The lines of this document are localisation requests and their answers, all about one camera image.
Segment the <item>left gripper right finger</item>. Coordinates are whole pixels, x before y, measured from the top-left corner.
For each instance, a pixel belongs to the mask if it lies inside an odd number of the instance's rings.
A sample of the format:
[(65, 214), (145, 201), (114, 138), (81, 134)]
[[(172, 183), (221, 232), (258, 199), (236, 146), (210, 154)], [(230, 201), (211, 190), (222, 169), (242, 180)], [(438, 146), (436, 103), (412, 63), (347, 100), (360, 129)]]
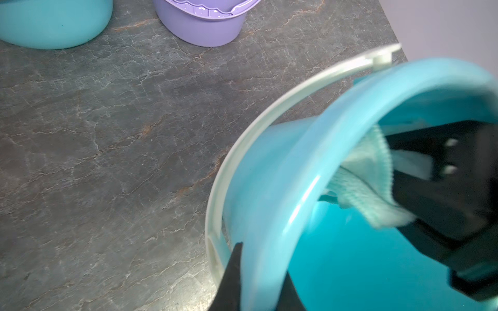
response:
[(276, 311), (306, 311), (289, 273), (285, 276)]

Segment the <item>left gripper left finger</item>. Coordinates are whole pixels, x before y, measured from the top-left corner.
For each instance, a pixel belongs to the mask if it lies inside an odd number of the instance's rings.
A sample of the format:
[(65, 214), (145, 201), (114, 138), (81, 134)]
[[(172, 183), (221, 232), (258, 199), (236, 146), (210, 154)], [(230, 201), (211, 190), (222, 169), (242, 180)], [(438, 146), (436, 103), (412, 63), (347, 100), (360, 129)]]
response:
[(232, 251), (216, 296), (209, 311), (239, 311), (241, 301), (240, 262), (243, 243), (237, 243)]

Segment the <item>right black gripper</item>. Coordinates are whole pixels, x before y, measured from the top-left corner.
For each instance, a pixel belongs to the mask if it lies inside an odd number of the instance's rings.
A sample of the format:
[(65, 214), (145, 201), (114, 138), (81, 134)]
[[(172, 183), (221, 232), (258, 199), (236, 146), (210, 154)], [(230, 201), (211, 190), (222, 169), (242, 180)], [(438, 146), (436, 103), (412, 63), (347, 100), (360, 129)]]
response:
[(462, 121), (397, 133), (396, 150), (433, 159), (429, 179), (394, 173), (393, 196), (416, 221), (400, 229), (449, 268), (450, 286), (475, 301), (497, 297), (497, 125)]

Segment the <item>light green microfiber cloth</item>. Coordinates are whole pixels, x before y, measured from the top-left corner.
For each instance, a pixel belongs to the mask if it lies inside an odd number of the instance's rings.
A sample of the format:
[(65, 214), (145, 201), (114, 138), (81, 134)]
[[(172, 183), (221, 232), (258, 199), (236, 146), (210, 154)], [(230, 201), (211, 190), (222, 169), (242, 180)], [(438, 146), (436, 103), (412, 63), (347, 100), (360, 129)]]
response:
[(342, 209), (355, 208), (376, 229), (397, 228), (416, 220), (393, 197), (394, 173), (430, 180), (431, 156), (415, 151), (391, 150), (378, 125), (373, 126), (341, 163), (323, 192), (324, 200)]

